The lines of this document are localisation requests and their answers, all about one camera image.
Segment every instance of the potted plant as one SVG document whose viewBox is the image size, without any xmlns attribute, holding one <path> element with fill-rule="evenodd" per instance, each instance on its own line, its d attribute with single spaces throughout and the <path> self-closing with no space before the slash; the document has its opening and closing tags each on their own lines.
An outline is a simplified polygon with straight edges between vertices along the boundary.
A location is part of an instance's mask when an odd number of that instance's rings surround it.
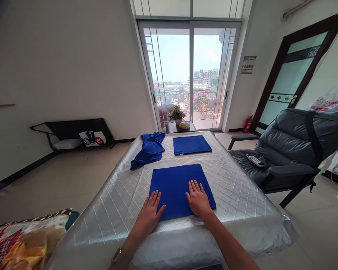
<svg viewBox="0 0 338 270">
<path fill-rule="evenodd" d="M 169 114 L 169 120 L 175 120 L 175 123 L 179 125 L 185 116 L 185 113 L 180 110 L 179 106 L 175 106 L 172 113 Z"/>
</svg>

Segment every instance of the armchair armrest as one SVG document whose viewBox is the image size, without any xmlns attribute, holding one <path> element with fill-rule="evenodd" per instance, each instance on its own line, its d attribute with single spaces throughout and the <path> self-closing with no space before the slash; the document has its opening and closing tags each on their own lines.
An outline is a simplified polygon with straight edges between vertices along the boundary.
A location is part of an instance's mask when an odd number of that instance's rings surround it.
<svg viewBox="0 0 338 270">
<path fill-rule="evenodd" d="M 249 141 L 249 140 L 258 140 L 259 136 L 254 134 L 245 134 L 245 135 L 233 135 L 232 140 L 230 141 L 230 145 L 228 150 L 231 150 L 235 141 Z"/>
<path fill-rule="evenodd" d="M 274 176 L 295 176 L 303 174 L 313 174 L 316 170 L 305 164 L 290 164 L 284 166 L 272 166 L 269 168 L 269 172 Z"/>
</svg>

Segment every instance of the remote control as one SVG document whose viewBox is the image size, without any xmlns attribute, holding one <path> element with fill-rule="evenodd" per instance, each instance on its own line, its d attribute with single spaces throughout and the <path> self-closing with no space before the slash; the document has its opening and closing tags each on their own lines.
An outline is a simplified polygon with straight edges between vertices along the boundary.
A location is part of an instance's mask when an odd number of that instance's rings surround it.
<svg viewBox="0 0 338 270">
<path fill-rule="evenodd" d="M 255 156 L 248 156 L 247 159 L 253 162 L 258 167 L 265 167 L 265 164 L 261 162 L 259 159 L 257 159 Z"/>
</svg>

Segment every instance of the plastic bag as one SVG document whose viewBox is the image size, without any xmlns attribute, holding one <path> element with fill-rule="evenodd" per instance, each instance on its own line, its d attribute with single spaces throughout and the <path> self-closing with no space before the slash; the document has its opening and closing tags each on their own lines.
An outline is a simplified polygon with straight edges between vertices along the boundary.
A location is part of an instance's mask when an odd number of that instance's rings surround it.
<svg viewBox="0 0 338 270">
<path fill-rule="evenodd" d="M 106 138 L 101 131 L 87 131 L 79 133 L 86 147 L 106 144 Z"/>
<path fill-rule="evenodd" d="M 338 84 L 333 86 L 326 94 L 318 97 L 308 107 L 308 111 L 338 114 Z"/>
</svg>

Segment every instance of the balcony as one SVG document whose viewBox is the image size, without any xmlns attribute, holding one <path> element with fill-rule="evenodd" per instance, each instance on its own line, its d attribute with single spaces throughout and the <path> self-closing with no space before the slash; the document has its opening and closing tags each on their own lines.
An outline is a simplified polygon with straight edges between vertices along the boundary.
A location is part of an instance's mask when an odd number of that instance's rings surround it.
<svg viewBox="0 0 338 270">
<path fill-rule="evenodd" d="M 197 130 L 219 128 L 223 101 L 216 96 L 216 89 L 193 91 L 193 124 Z M 174 106 L 179 106 L 180 109 L 188 112 L 184 120 L 189 120 L 189 91 L 165 92 L 165 94 L 157 94 L 156 98 L 162 127 L 166 124 L 167 113 L 170 113 Z"/>
</svg>

